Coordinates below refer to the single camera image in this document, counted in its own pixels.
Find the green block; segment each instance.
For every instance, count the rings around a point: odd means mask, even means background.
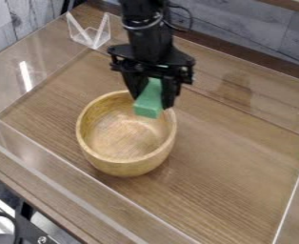
[[[162,92],[162,80],[150,78],[147,87],[134,104],[134,110],[138,115],[148,118],[159,117],[163,112]]]

